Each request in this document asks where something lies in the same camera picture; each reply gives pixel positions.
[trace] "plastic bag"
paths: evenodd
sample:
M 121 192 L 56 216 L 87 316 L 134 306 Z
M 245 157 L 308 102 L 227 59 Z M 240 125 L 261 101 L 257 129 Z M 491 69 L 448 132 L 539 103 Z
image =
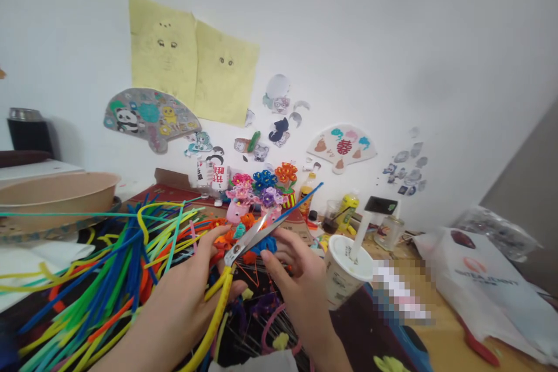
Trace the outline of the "plastic bag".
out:
M 558 313 L 486 236 L 442 228 L 413 239 L 437 290 L 477 340 L 492 336 L 558 366 Z

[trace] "sticker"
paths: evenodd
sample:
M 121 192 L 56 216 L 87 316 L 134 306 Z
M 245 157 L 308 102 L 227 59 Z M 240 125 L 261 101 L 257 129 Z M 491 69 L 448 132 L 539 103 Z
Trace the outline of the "sticker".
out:
M 192 142 L 191 135 L 187 137 L 190 145 L 188 146 L 188 149 L 184 151 L 184 155 L 186 157 L 190 157 L 199 152 L 210 152 L 213 149 L 213 145 L 211 145 L 211 139 L 209 138 L 209 134 L 207 132 L 196 132 L 195 135 L 195 142 Z
M 291 137 L 291 135 L 286 132 L 283 133 L 281 139 L 279 141 L 274 141 L 273 144 L 275 144 L 276 146 L 278 146 L 279 148 L 281 148 L 283 145 L 285 145 L 285 143 L 287 142 L 287 140 Z
M 394 174 L 395 170 L 397 170 L 397 166 L 393 163 L 390 163 L 389 166 L 384 169 L 383 174 Z
M 105 109 L 103 124 L 147 140 L 156 153 L 165 153 L 173 138 L 201 131 L 198 118 L 183 103 L 148 88 L 130 88 L 115 95 Z
M 287 120 L 287 118 L 283 118 L 282 120 L 275 122 L 274 125 L 275 125 L 275 130 L 271 131 L 268 135 L 269 140 L 273 143 L 280 142 L 283 140 L 284 134 L 289 129 L 289 121 Z
M 256 115 L 254 115 L 254 113 L 250 109 L 246 110 L 246 120 L 244 121 L 244 127 L 252 125 L 255 117 Z
M 289 115 L 289 119 L 292 119 L 294 122 L 296 122 L 296 127 L 297 127 L 297 128 L 298 128 L 298 127 L 301 125 L 301 123 L 302 123 L 302 116 L 301 116 L 301 114 L 298 113 L 298 112 L 292 112 L 292 113 Z
M 238 151 L 238 152 L 241 152 L 241 153 L 247 153 L 248 152 L 248 146 L 250 145 L 250 141 L 251 140 L 246 139 L 246 138 L 235 138 L 233 148 L 235 149 L 235 151 Z
M 268 146 L 256 144 L 256 148 L 254 148 L 254 161 L 263 163 L 267 157 L 268 152 Z
M 422 142 L 415 142 L 413 144 L 413 147 L 411 149 L 411 157 L 412 158 L 416 158 L 419 156 L 420 151 L 423 149 L 423 143 Z
M 288 97 L 278 97 L 273 99 L 273 106 L 271 111 L 273 113 L 279 113 L 281 115 L 286 115 L 289 110 L 289 105 L 291 100 Z
M 287 96 L 291 89 L 291 82 L 282 74 L 276 74 L 267 83 L 266 93 L 263 95 L 262 103 L 269 109 L 273 109 L 273 99 Z
M 395 163 L 404 163 L 409 159 L 409 151 L 399 151 L 395 156 Z
M 212 162 L 213 164 L 223 165 L 224 163 L 223 156 L 225 155 L 225 151 L 222 149 L 222 147 L 219 146 L 213 147 L 211 151 L 213 155 L 207 157 L 206 161 Z
M 416 138 L 416 137 L 419 136 L 419 134 L 420 134 L 420 129 L 419 129 L 419 127 L 412 127 L 412 128 L 409 130 L 409 135 L 411 136 L 411 138 Z
M 407 186 L 414 186 L 416 185 L 419 180 L 423 177 L 422 173 L 420 173 L 420 169 L 413 169 L 405 178 L 405 184 Z
M 428 164 L 428 157 L 421 157 L 417 160 L 417 167 L 422 169 L 424 166 Z
M 310 105 L 308 104 L 308 102 L 305 101 L 297 101 L 297 103 L 295 103 L 295 105 L 292 107 L 292 110 L 296 110 L 299 106 L 310 110 Z
M 371 159 L 377 152 L 370 137 L 353 125 L 341 124 L 318 135 L 306 150 L 333 163 L 333 172 L 341 174 L 349 164 Z

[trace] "blue pipe cleaner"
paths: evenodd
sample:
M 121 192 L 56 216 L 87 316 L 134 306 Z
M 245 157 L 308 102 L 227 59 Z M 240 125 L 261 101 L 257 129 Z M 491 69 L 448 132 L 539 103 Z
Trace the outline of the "blue pipe cleaner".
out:
M 277 252 L 277 241 L 271 235 L 261 240 L 258 244 L 250 249 L 251 252 L 256 253 L 258 256 L 262 250 L 269 250 L 271 253 Z

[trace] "plastic bottle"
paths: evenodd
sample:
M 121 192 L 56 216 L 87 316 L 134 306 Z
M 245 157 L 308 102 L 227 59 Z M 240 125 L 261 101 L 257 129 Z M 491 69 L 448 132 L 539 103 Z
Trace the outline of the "plastic bottle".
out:
M 307 194 L 309 194 L 310 192 L 312 192 L 314 190 L 314 183 L 316 183 L 316 174 L 314 172 L 310 172 L 310 174 L 308 175 L 308 178 L 306 179 L 306 181 L 304 182 L 304 184 L 301 187 L 301 195 L 298 198 L 298 201 L 300 202 Z M 312 198 L 314 196 L 312 195 L 310 197 L 310 199 L 308 199 L 305 203 L 303 203 L 302 205 L 300 205 L 298 207 L 298 209 L 300 209 L 301 214 L 303 216 L 306 216 L 308 214 L 308 212 L 310 211 L 310 204 L 312 203 Z
M 337 227 L 338 231 L 346 231 L 348 229 L 349 221 L 356 209 L 359 207 L 359 203 L 359 191 L 357 189 L 353 189 L 350 193 L 343 196 L 341 207 L 339 208 L 342 215 L 340 215 L 337 220 L 337 223 L 339 224 Z

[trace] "paper cutout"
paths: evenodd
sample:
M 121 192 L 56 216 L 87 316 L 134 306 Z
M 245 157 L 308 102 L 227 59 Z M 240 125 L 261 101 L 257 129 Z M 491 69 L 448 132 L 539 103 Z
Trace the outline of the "paper cutout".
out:
M 268 152 L 268 146 L 256 144 L 256 148 L 254 149 L 254 161 L 263 163 L 267 157 Z
M 295 103 L 295 105 L 293 106 L 292 110 L 296 110 L 299 106 L 302 106 L 303 108 L 310 110 L 310 105 L 306 101 L 297 101 L 297 103 Z
M 422 173 L 420 173 L 420 169 L 413 169 L 405 178 L 405 184 L 407 186 L 414 186 L 416 185 L 419 180 L 423 177 Z
M 248 109 L 246 111 L 246 120 L 244 121 L 244 127 L 252 125 L 252 122 L 254 122 L 255 117 L 256 115 L 254 115 L 254 113 L 250 109 Z
M 259 46 L 197 22 L 198 82 L 194 109 L 198 117 L 244 126 L 256 74 Z
M 419 127 L 412 127 L 412 128 L 409 130 L 409 135 L 411 136 L 411 138 L 416 138 L 416 137 L 419 136 L 419 134 L 420 134 L 420 129 L 419 129 Z
M 275 130 L 271 131 L 268 135 L 269 140 L 278 147 L 283 146 L 286 141 L 291 136 L 288 133 L 289 121 L 287 118 L 283 118 L 280 121 L 274 123 Z
M 225 159 L 223 158 L 223 156 L 225 155 L 225 151 L 223 150 L 223 148 L 219 147 L 219 146 L 215 146 L 215 147 L 212 148 L 211 151 L 212 151 L 213 155 L 210 155 L 209 157 L 207 157 L 206 161 L 210 161 L 214 165 L 218 164 L 218 165 L 222 166 L 223 163 L 225 162 Z
M 249 139 L 247 139 L 247 138 L 235 138 L 233 148 L 235 149 L 235 151 L 238 151 L 238 152 L 241 152 L 241 153 L 247 153 L 248 152 L 248 145 L 250 145 L 250 140 Z
M 199 131 L 198 118 L 179 100 L 148 88 L 131 88 L 114 96 L 105 110 L 110 130 L 149 141 L 156 153 L 167 151 L 167 141 Z
M 192 141 L 192 135 L 189 135 L 187 140 L 190 142 L 190 145 L 184 151 L 186 157 L 191 157 L 199 152 L 210 152 L 213 149 L 211 138 L 209 138 L 209 134 L 205 131 L 195 133 L 195 142 Z
M 152 0 L 128 4 L 132 85 L 171 94 L 193 110 L 198 72 L 194 16 Z
M 411 148 L 411 157 L 416 158 L 419 156 L 421 150 L 423 149 L 423 142 L 415 142 Z
M 409 151 L 399 151 L 395 156 L 395 163 L 404 163 L 409 159 Z
M 428 164 L 428 157 L 421 157 L 417 160 L 417 167 L 422 169 L 424 166 Z
M 291 82 L 282 74 L 276 74 L 267 83 L 266 93 L 263 95 L 262 103 L 269 109 L 273 108 L 273 99 L 287 96 L 290 92 Z
M 274 98 L 273 106 L 271 107 L 271 111 L 273 113 L 279 113 L 281 115 L 286 115 L 289 111 L 289 105 L 291 104 L 291 100 L 288 97 L 278 97 Z
M 370 137 L 349 124 L 337 125 L 318 135 L 307 152 L 333 163 L 333 172 L 341 174 L 349 164 L 371 159 L 377 152 Z
M 301 114 L 298 113 L 298 112 L 292 112 L 292 113 L 289 115 L 289 119 L 292 119 L 294 122 L 296 122 L 296 127 L 297 127 L 297 128 L 298 128 L 298 127 L 301 125 L 301 123 L 302 123 L 302 116 L 301 116 Z

